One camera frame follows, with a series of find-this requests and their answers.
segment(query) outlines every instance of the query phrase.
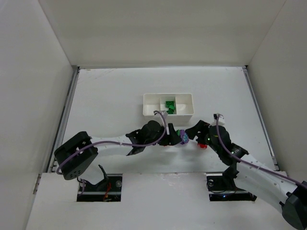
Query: divided plastic container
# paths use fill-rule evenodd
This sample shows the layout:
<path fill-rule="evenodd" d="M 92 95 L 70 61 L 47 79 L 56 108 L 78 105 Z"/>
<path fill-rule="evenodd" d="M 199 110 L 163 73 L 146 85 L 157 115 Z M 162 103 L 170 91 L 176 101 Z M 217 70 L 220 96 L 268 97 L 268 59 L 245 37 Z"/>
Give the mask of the divided plastic container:
<path fill-rule="evenodd" d="M 191 93 L 146 93 L 143 97 L 143 115 L 152 118 L 155 110 L 168 110 L 166 101 L 174 101 L 176 107 L 174 114 L 167 115 L 168 122 L 188 122 L 194 115 Z"/>

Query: green object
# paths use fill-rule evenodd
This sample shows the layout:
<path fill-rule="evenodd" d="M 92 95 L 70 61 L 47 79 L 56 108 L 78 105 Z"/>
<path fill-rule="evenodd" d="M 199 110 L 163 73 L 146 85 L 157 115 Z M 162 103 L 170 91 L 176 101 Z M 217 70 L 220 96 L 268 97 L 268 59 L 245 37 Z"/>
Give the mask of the green object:
<path fill-rule="evenodd" d="M 165 102 L 165 107 L 168 108 L 170 105 L 175 106 L 175 102 L 174 101 L 166 101 Z"/>

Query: red wire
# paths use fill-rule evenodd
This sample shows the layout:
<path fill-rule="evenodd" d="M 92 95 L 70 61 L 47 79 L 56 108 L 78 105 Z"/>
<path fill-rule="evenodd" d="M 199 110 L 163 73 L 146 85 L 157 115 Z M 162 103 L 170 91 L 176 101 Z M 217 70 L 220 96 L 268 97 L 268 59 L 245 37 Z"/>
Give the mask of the red wire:
<path fill-rule="evenodd" d="M 108 183 L 108 185 L 106 187 L 106 194 L 105 194 L 104 198 L 102 199 L 103 201 L 105 200 L 107 193 L 110 191 L 110 189 L 111 189 L 111 183 Z"/>

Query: white tabletop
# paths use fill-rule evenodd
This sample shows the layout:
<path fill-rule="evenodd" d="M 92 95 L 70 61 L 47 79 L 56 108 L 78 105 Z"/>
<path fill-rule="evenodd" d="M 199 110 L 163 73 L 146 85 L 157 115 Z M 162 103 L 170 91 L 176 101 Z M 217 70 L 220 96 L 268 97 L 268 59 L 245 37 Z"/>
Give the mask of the white tabletop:
<path fill-rule="evenodd" d="M 274 169 L 241 67 L 82 69 L 64 141 L 80 131 L 109 138 L 141 128 L 146 124 L 142 115 L 145 93 L 191 93 L 195 114 L 181 128 L 199 120 L 211 123 L 213 113 L 221 113 L 231 140 Z M 227 168 L 212 149 L 203 150 L 195 141 L 184 148 L 147 147 L 135 156 L 103 156 L 102 151 L 92 170 L 98 172 L 99 163 L 107 173 L 221 172 Z"/>

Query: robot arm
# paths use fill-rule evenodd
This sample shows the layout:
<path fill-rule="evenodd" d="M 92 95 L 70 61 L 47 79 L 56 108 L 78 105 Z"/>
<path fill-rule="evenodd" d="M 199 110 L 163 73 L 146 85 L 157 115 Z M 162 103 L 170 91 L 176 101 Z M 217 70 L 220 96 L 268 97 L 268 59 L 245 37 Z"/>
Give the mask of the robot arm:
<path fill-rule="evenodd" d="M 219 115 L 214 115 L 214 118 L 218 120 Z M 152 144 L 172 146 L 187 142 L 181 131 L 175 131 L 173 124 L 168 124 L 168 129 L 167 133 L 164 120 L 164 126 L 156 121 L 150 121 L 142 129 L 117 138 L 92 139 L 86 132 L 80 132 L 55 151 L 55 158 L 59 163 L 57 173 L 63 174 L 65 180 L 77 178 L 88 168 L 99 151 L 108 148 L 126 146 L 129 149 L 123 154 L 129 156 L 142 152 L 145 147 Z M 227 181 L 272 205 L 294 228 L 298 230 L 307 228 L 307 182 L 293 183 L 285 176 L 283 178 L 278 176 L 278 173 L 258 162 L 245 149 L 232 143 L 229 133 L 223 126 L 199 121 L 196 126 L 185 130 L 185 133 L 189 139 L 197 137 L 198 144 L 210 146 L 221 161 L 229 166 L 223 173 Z M 112 145 L 95 147 L 106 143 Z M 106 178 L 102 166 L 99 167 Z M 95 186 L 105 185 L 104 179 Z"/>

